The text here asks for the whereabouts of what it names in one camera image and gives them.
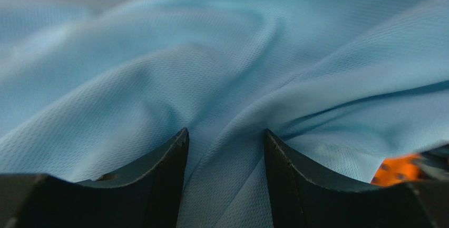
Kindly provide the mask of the light blue shorts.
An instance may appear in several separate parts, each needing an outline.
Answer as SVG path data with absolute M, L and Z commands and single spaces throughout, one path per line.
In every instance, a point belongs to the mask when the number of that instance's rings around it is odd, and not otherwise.
M 262 133 L 369 182 L 448 140 L 448 0 L 1 0 L 1 172 L 76 182 L 186 127 L 180 227 L 271 227 Z

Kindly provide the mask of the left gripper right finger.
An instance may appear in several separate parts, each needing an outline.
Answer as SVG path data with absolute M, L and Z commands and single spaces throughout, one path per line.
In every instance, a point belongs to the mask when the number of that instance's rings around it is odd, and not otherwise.
M 402 182 L 381 187 L 332 171 L 263 137 L 275 227 L 448 227 L 448 183 Z

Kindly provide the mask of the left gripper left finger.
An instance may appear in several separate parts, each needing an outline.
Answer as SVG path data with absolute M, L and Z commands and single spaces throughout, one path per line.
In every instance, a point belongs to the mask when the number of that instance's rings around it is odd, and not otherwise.
M 189 150 L 186 128 L 99 179 L 1 175 L 1 227 L 176 227 Z

